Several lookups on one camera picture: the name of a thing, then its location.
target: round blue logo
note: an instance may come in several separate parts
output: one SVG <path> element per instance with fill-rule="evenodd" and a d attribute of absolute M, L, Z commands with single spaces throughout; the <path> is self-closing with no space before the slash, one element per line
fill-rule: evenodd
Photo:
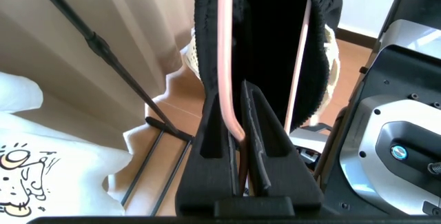
<path fill-rule="evenodd" d="M 407 158 L 407 150 L 401 145 L 395 145 L 391 148 L 391 154 L 395 159 L 403 160 Z"/>

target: black fuzzy fabric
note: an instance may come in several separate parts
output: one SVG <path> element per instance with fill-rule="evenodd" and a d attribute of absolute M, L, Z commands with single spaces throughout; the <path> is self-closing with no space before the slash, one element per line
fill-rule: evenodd
<path fill-rule="evenodd" d="M 234 0 L 232 78 L 236 116 L 241 120 L 240 84 L 247 80 L 265 95 L 283 124 L 307 0 Z M 311 0 L 311 17 L 291 129 L 318 109 L 329 64 L 325 24 L 336 29 L 342 0 Z M 206 95 L 217 86 L 217 0 L 195 0 L 196 51 Z"/>

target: curtain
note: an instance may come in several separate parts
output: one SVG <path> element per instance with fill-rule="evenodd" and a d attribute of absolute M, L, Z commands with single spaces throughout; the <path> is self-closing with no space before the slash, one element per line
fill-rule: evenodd
<path fill-rule="evenodd" d="M 66 0 L 102 36 L 153 98 L 182 65 L 194 0 Z M 0 0 L 0 71 L 43 90 L 42 108 L 20 117 L 126 150 L 122 133 L 144 123 L 144 102 L 49 0 Z"/>

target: black machine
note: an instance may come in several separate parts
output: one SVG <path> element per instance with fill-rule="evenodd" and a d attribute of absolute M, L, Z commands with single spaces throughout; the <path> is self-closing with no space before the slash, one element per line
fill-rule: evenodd
<path fill-rule="evenodd" d="M 268 121 L 274 113 L 259 89 L 244 83 L 245 128 L 261 141 L 249 155 L 255 197 L 239 197 L 231 135 L 225 127 L 210 131 L 223 126 L 213 96 L 196 137 L 181 135 L 193 148 L 176 194 L 178 218 L 31 223 L 441 223 L 440 0 L 395 0 L 369 63 L 314 175 L 280 124 Z"/>

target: white wall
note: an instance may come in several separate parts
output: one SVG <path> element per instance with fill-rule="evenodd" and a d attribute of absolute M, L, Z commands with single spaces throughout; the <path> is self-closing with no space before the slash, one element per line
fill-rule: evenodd
<path fill-rule="evenodd" d="M 339 28 L 378 38 L 393 0 L 343 0 Z"/>

